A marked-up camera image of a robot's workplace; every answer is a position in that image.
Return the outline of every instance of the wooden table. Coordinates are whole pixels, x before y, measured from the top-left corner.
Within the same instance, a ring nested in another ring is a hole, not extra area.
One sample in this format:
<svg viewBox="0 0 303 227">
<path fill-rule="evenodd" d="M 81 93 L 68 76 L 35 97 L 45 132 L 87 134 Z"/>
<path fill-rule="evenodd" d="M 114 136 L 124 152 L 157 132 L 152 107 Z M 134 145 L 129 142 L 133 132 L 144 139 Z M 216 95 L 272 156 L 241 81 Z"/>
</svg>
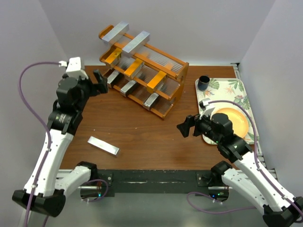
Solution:
<svg viewBox="0 0 303 227">
<path fill-rule="evenodd" d="M 87 66 L 93 77 L 94 69 Z M 210 169 L 223 160 L 216 146 L 202 137 L 183 138 L 177 124 L 187 115 L 198 113 L 195 80 L 201 75 L 235 78 L 231 66 L 190 66 L 183 96 L 165 120 L 148 112 L 116 90 L 92 97 L 83 112 L 83 120 L 67 149 L 61 169 L 73 169 L 80 161 L 97 164 L 99 169 Z M 112 156 L 89 143 L 90 136 L 120 148 Z"/>
</svg>

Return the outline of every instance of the dark mug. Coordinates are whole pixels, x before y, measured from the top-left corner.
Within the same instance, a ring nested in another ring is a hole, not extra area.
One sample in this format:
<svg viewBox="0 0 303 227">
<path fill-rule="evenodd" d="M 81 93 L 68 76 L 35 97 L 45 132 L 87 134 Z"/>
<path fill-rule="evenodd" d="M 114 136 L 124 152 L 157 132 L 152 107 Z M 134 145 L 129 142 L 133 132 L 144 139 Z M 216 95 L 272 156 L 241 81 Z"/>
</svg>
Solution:
<svg viewBox="0 0 303 227">
<path fill-rule="evenodd" d="M 210 79 L 208 76 L 200 76 L 198 81 L 198 89 L 200 91 L 205 91 L 208 87 L 209 81 Z"/>
</svg>

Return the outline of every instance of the orange plate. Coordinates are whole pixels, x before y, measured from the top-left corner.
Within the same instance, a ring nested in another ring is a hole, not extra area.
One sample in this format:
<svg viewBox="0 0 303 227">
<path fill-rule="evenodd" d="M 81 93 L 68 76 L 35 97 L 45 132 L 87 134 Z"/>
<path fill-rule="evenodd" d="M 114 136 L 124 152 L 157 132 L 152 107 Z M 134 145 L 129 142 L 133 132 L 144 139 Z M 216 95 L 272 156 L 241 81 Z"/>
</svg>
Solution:
<svg viewBox="0 0 303 227">
<path fill-rule="evenodd" d="M 248 132 L 249 125 L 245 116 L 239 111 L 232 108 L 219 109 L 216 114 L 226 114 L 228 119 L 232 122 L 232 129 L 236 135 L 244 138 Z"/>
</svg>

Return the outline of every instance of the tray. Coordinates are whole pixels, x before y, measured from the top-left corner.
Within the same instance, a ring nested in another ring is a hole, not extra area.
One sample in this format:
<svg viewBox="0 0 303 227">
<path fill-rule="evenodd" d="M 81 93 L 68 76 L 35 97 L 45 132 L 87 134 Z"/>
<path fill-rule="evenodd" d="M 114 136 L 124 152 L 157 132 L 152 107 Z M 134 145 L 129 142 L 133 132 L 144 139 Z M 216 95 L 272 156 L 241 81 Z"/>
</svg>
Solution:
<svg viewBox="0 0 303 227">
<path fill-rule="evenodd" d="M 200 91 L 197 87 L 198 80 L 195 82 L 196 86 L 196 94 L 197 94 L 197 101 L 198 101 L 198 108 L 199 113 L 202 114 L 203 110 L 199 106 L 199 102 L 202 101 L 205 98 L 210 98 L 211 100 L 230 100 L 233 102 L 236 102 L 240 104 L 250 115 L 253 122 L 255 123 L 254 117 L 252 115 L 252 110 L 250 107 L 250 103 L 245 91 L 245 87 L 241 80 L 239 79 L 227 79 L 227 78 L 211 78 L 209 82 L 209 86 L 206 89 L 206 91 Z M 249 130 L 247 135 L 244 137 L 246 142 L 248 144 L 254 143 L 254 134 L 252 130 L 251 123 L 246 116 L 246 114 L 237 106 L 230 104 L 230 103 L 214 103 L 215 109 L 213 113 L 215 113 L 217 110 L 225 107 L 231 107 L 238 111 L 240 111 L 247 119 L 249 124 Z M 203 139 L 208 144 L 216 145 L 215 142 L 213 142 L 211 139 L 207 138 L 203 135 Z"/>
</svg>

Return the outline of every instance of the gray wall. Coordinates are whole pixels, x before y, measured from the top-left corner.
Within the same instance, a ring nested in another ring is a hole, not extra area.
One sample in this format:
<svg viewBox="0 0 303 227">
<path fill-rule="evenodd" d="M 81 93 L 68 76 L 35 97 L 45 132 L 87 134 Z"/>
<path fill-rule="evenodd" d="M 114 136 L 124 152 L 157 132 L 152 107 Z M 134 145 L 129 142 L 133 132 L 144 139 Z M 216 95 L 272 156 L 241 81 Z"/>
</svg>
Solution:
<svg viewBox="0 0 303 227">
<path fill-rule="evenodd" d="M 269 167 L 303 196 L 303 1 L 276 0 L 240 64 Z"/>
<path fill-rule="evenodd" d="M 0 21 L 0 226 L 15 227 L 23 209 L 11 196 L 29 178 L 44 141 L 44 129 L 18 96 L 18 77 L 28 64 L 66 56 L 37 0 L 2 1 Z M 62 72 L 46 66 L 24 76 L 24 93 L 45 120 Z"/>
<path fill-rule="evenodd" d="M 274 0 L 40 0 L 70 56 L 100 64 L 106 50 L 98 33 L 121 20 L 133 35 L 191 64 L 240 62 Z"/>
</svg>

